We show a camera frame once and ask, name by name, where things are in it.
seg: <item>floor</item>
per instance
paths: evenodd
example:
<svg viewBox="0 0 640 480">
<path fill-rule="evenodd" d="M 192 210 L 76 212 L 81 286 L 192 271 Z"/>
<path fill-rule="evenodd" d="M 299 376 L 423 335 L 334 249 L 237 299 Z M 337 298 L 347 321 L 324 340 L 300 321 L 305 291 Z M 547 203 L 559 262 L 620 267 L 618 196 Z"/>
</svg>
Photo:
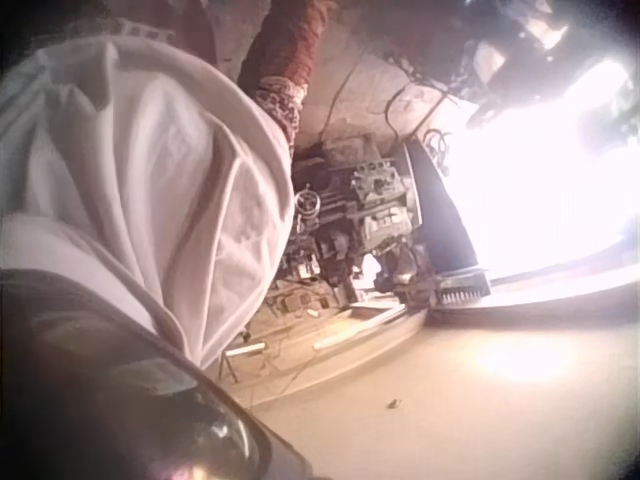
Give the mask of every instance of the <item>floor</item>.
<svg viewBox="0 0 640 480">
<path fill-rule="evenodd" d="M 426 328 L 254 413 L 334 480 L 617 478 L 640 448 L 638 325 L 575 323 Z"/>
</svg>

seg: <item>person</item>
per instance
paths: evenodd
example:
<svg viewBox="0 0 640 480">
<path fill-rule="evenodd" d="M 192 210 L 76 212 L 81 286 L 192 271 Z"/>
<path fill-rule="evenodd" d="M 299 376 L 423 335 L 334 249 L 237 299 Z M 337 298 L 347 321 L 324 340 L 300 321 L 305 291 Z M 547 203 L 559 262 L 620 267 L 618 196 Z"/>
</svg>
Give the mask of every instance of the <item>person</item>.
<svg viewBox="0 0 640 480">
<path fill-rule="evenodd" d="M 273 0 L 235 85 L 198 0 L 96 1 L 71 22 L 54 2 L 46 34 L 29 23 L 6 57 L 0 267 L 71 283 L 206 368 L 284 250 L 293 143 L 335 5 Z"/>
</svg>

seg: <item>debris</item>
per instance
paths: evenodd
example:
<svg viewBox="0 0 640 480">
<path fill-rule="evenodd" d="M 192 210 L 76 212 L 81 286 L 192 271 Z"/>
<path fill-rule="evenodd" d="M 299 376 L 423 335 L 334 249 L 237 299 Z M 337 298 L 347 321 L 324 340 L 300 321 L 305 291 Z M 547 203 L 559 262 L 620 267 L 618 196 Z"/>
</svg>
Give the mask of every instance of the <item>debris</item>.
<svg viewBox="0 0 640 480">
<path fill-rule="evenodd" d="M 402 405 L 402 400 L 400 400 L 399 398 L 394 398 L 391 403 L 389 403 L 389 405 L 387 405 L 387 408 L 389 410 L 395 410 L 396 408 L 400 408 L 400 405 Z"/>
</svg>

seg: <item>light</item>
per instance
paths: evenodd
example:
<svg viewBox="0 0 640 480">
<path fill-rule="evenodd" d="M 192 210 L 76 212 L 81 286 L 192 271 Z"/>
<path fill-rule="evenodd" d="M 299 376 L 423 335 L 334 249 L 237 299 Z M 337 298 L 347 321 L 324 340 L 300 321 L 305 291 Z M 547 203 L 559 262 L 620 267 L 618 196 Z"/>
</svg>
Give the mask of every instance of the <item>light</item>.
<svg viewBox="0 0 640 480">
<path fill-rule="evenodd" d="M 487 342 L 473 361 L 489 375 L 511 382 L 551 382 L 567 375 L 575 363 L 571 349 L 544 338 Z"/>
<path fill-rule="evenodd" d="M 597 108 L 610 100 L 629 80 L 622 65 L 604 60 L 587 71 L 565 94 L 565 104 L 577 112 Z"/>
<path fill-rule="evenodd" d="M 613 75 L 601 87 L 610 94 L 624 81 L 614 63 L 603 64 L 564 99 L 507 111 L 453 137 L 447 187 L 491 278 L 607 248 L 640 211 L 640 148 L 594 159 L 579 136 L 577 92 L 602 72 Z"/>
</svg>

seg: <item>wall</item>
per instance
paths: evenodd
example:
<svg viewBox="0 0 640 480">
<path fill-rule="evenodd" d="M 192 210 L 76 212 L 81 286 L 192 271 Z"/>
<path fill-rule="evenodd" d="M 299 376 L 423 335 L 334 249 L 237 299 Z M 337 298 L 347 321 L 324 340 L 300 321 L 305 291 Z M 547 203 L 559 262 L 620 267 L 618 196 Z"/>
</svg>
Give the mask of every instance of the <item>wall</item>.
<svg viewBox="0 0 640 480">
<path fill-rule="evenodd" d="M 242 60 L 257 34 L 269 8 L 268 0 L 212 0 L 216 25 L 220 69 L 235 80 Z M 394 133 L 386 124 L 384 110 L 389 99 L 405 84 L 406 75 L 381 58 L 385 42 L 363 33 L 364 10 L 342 10 L 325 32 L 315 70 L 304 103 L 297 146 L 304 149 L 320 139 L 330 105 L 345 77 L 357 64 L 349 82 L 336 102 L 325 138 L 346 137 L 372 132 L 381 152 L 389 150 Z M 409 86 L 393 103 L 389 117 L 401 135 L 407 135 L 440 98 L 440 93 Z M 468 112 L 469 106 L 462 111 Z M 445 101 L 432 119 L 432 125 L 456 129 L 466 119 L 461 110 Z"/>
</svg>

